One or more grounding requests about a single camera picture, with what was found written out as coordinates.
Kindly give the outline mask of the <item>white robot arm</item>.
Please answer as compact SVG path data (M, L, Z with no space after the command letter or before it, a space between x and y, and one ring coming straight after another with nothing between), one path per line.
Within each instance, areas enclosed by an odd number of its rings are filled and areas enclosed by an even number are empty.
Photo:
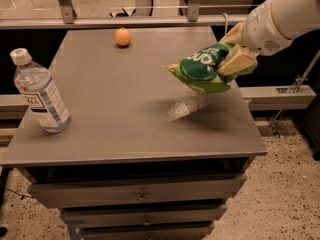
M266 0L221 39L232 48L217 73L232 77L251 73L259 55L272 56L319 28L320 0Z

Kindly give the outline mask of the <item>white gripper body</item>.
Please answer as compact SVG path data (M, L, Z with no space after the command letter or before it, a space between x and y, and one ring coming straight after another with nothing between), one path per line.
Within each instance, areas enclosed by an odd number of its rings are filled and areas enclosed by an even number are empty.
M292 44L276 27L271 5L272 0L266 0L252 10L241 32L242 45L262 56L272 56Z

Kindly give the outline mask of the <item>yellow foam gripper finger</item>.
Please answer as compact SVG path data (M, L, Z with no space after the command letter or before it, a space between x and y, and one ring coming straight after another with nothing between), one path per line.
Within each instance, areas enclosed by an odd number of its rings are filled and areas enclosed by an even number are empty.
M220 43L236 45L242 44L243 23L237 23L230 31L228 31L220 40Z
M259 52L252 51L247 47L236 44L218 65L217 73L222 76L249 74L257 66L258 55Z

